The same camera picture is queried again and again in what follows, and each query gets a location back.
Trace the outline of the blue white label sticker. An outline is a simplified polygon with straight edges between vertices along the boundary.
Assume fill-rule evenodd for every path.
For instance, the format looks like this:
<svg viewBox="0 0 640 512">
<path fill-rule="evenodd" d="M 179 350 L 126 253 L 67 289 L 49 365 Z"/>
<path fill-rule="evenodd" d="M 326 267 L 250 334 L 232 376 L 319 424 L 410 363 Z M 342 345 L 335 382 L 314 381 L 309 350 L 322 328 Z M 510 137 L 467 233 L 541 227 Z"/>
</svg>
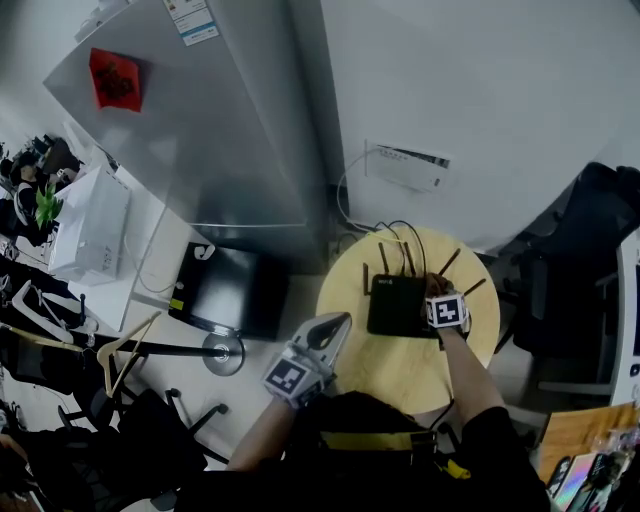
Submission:
<svg viewBox="0 0 640 512">
<path fill-rule="evenodd" d="M 162 0 L 187 47 L 219 36 L 207 0 Z"/>
</svg>

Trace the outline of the black white printed case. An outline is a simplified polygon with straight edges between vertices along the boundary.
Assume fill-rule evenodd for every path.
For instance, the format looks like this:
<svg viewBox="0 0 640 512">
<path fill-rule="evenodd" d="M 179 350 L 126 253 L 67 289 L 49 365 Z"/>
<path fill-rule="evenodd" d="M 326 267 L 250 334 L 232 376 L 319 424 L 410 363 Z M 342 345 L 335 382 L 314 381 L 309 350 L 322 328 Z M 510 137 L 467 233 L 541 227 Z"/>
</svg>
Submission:
<svg viewBox="0 0 640 512">
<path fill-rule="evenodd" d="M 573 458 L 571 456 L 565 456 L 555 466 L 547 484 L 547 491 L 551 497 L 554 497 L 557 494 L 559 488 L 563 484 L 571 467 L 572 460 Z"/>
</svg>

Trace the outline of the black coat rack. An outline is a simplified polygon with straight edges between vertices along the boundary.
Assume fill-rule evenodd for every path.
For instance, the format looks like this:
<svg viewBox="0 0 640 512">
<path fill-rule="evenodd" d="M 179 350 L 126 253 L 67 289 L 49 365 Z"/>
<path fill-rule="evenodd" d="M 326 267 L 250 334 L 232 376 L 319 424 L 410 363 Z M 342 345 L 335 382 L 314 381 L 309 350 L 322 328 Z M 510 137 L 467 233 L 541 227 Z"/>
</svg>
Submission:
<svg viewBox="0 0 640 512">
<path fill-rule="evenodd" d="M 16 334 L 0 330 L 0 340 L 4 340 L 8 334 L 11 334 L 17 340 L 24 340 L 18 337 Z M 84 351 L 93 351 L 95 353 L 111 341 L 116 339 L 107 339 L 103 343 L 96 342 L 94 347 L 87 347 L 86 345 L 76 345 Z M 123 348 L 119 351 L 130 353 L 134 346 L 132 339 L 128 341 Z M 241 339 L 235 337 L 220 337 L 214 333 L 210 333 L 206 336 L 201 347 L 181 346 L 161 344 L 150 341 L 143 341 L 139 348 L 140 356 L 149 355 L 162 355 L 162 356 L 179 356 L 179 357 L 201 357 L 206 368 L 216 376 L 229 377 L 236 374 L 243 366 L 246 358 L 246 351 Z"/>
</svg>

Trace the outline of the green potted plant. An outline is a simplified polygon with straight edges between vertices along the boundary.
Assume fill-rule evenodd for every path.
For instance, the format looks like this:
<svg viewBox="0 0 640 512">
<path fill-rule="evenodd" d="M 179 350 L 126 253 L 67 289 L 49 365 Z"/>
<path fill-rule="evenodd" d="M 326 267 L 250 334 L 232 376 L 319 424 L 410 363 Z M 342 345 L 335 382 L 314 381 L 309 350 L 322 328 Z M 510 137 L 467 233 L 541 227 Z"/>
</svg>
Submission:
<svg viewBox="0 0 640 512">
<path fill-rule="evenodd" d="M 36 190 L 35 221 L 39 229 L 44 229 L 55 221 L 63 207 L 64 200 L 56 196 L 56 185 L 49 184 L 45 192 Z"/>
</svg>

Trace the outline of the black mesh office chair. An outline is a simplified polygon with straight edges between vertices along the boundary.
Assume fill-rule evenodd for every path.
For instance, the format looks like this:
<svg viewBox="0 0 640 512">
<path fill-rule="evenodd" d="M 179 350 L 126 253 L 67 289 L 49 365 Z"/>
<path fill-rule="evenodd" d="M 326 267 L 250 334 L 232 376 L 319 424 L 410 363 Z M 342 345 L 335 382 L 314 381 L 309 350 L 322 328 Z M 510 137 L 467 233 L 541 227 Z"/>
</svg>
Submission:
<svg viewBox="0 0 640 512">
<path fill-rule="evenodd" d="M 640 227 L 640 170 L 589 163 L 570 188 L 555 229 L 512 261 L 505 299 L 516 312 L 513 343 L 534 356 L 589 357 L 602 338 L 598 281 L 614 269 L 622 241 Z"/>
</svg>

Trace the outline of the silver refrigerator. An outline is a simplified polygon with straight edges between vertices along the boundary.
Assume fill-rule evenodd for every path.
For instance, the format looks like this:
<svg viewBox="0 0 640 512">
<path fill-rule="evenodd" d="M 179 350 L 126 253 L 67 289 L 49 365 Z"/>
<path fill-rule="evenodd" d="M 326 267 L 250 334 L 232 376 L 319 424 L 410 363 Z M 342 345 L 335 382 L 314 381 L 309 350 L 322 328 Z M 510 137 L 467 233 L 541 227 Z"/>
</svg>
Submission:
<svg viewBox="0 0 640 512">
<path fill-rule="evenodd" d="M 326 180 L 288 2 L 207 3 L 219 36 L 187 47 L 162 0 L 133 0 L 80 42 L 45 87 L 202 236 L 296 273 L 322 272 Z M 92 48 L 140 66 L 140 113 L 97 107 Z"/>
</svg>

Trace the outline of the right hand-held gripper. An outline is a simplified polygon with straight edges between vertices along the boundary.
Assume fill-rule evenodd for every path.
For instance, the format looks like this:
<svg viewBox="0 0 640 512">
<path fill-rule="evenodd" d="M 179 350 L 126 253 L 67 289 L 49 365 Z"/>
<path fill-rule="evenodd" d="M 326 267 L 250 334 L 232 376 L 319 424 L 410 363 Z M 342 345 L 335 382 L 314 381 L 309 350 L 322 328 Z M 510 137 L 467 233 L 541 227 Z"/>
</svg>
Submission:
<svg viewBox="0 0 640 512">
<path fill-rule="evenodd" d="M 467 333 L 471 328 L 471 313 L 460 293 L 425 298 L 427 325 L 431 329 L 453 328 Z"/>
</svg>

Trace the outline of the white carton box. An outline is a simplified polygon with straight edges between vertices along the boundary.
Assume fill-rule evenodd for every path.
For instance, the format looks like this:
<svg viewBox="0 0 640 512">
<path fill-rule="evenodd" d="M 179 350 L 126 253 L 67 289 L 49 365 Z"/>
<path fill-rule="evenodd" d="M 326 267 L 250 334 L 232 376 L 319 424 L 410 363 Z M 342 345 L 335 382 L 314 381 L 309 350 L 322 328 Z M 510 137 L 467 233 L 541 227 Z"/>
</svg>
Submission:
<svg viewBox="0 0 640 512">
<path fill-rule="evenodd" d="M 55 194 L 62 202 L 48 270 L 95 286 L 117 278 L 130 188 L 100 165 Z"/>
</svg>

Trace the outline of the black router with antennas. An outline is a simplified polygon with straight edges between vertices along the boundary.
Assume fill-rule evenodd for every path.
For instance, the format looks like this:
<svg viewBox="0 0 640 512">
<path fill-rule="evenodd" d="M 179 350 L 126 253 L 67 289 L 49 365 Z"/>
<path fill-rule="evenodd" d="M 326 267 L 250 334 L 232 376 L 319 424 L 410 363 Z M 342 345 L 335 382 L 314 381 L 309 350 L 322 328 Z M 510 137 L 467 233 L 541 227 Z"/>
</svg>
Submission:
<svg viewBox="0 0 640 512">
<path fill-rule="evenodd" d="M 369 266 L 363 265 L 363 295 L 370 299 L 367 316 L 367 331 L 382 336 L 438 339 L 439 329 L 431 329 L 426 322 L 425 289 L 426 274 L 418 276 L 411 256 L 409 245 L 400 244 L 403 257 L 402 272 L 397 275 L 390 273 L 385 249 L 379 248 L 384 272 L 374 276 L 369 275 Z M 480 279 L 463 294 L 466 298 L 476 289 L 484 285 L 486 280 Z M 462 333 L 467 338 L 470 331 Z"/>
</svg>

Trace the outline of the brown knitted cloth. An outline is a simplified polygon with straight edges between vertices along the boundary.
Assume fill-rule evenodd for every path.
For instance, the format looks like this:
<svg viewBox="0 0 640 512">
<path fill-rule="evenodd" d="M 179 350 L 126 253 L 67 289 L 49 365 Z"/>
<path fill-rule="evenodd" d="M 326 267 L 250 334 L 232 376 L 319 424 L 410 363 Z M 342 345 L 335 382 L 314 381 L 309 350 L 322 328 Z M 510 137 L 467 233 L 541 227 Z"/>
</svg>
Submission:
<svg viewBox="0 0 640 512">
<path fill-rule="evenodd" d="M 451 295 L 456 292 L 456 289 L 453 283 L 448 280 L 446 277 L 440 275 L 439 273 L 428 272 L 425 277 L 426 281 L 426 289 L 425 289 L 425 297 L 426 298 L 435 298 L 446 295 Z"/>
</svg>

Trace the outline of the white computer desk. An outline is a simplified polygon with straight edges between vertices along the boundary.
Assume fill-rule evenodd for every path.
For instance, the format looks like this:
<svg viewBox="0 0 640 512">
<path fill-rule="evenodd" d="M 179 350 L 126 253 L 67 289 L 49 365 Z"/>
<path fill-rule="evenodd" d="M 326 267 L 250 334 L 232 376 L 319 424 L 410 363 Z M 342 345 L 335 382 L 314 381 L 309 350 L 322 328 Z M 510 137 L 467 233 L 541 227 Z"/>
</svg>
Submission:
<svg viewBox="0 0 640 512">
<path fill-rule="evenodd" d="M 610 404 L 640 403 L 640 348 L 636 352 L 640 234 L 632 232 L 617 250 L 618 332 Z"/>
</svg>

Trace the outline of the person's black clothing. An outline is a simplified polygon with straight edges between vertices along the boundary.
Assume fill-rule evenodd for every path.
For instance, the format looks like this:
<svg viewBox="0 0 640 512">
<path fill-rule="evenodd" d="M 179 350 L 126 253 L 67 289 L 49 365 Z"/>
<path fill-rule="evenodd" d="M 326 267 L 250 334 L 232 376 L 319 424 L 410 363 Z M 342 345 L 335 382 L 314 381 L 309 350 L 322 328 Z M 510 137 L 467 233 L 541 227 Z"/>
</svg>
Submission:
<svg viewBox="0 0 640 512">
<path fill-rule="evenodd" d="M 551 512 L 505 407 L 463 424 L 454 455 L 433 453 L 427 434 L 366 394 L 321 396 L 298 411 L 279 460 L 206 472 L 175 512 Z M 447 459 L 471 478 L 441 472 Z"/>
</svg>

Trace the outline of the black swivel chair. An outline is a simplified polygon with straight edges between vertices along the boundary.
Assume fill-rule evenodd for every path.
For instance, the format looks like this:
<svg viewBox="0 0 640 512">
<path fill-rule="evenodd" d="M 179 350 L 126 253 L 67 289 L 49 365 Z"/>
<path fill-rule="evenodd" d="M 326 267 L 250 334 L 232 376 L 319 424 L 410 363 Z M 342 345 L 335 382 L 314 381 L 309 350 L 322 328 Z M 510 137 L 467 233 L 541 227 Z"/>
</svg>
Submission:
<svg viewBox="0 0 640 512">
<path fill-rule="evenodd" d="M 149 484 L 178 487 L 204 472 L 207 458 L 226 464 L 228 459 L 200 443 L 197 432 L 229 407 L 213 406 L 193 425 L 186 425 L 175 406 L 172 388 L 164 396 L 141 393 L 126 409 L 116 428 L 90 432 L 64 428 L 56 460 L 80 470 L 95 470 L 114 484 Z"/>
</svg>

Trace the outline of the red paper decoration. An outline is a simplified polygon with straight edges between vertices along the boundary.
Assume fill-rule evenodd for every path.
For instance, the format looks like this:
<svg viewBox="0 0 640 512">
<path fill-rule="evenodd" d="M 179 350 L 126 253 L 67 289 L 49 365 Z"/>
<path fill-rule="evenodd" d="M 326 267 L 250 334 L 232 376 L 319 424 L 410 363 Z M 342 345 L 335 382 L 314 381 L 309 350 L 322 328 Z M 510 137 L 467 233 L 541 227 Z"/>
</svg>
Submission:
<svg viewBox="0 0 640 512">
<path fill-rule="evenodd" d="M 140 66 L 134 60 L 92 48 L 89 70 L 99 109 L 111 107 L 141 112 L 143 94 Z"/>
</svg>

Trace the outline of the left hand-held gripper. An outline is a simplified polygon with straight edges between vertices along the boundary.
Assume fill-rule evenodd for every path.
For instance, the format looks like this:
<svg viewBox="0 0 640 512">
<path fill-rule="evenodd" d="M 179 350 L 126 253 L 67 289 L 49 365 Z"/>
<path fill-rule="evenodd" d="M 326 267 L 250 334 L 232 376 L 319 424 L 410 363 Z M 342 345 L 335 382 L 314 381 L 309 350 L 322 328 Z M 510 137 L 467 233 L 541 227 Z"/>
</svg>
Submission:
<svg viewBox="0 0 640 512">
<path fill-rule="evenodd" d="M 295 344 L 287 344 L 266 370 L 265 389 L 294 409 L 306 407 L 334 380 L 332 366 L 351 327 L 348 312 L 325 313 L 305 321 L 293 335 Z"/>
</svg>

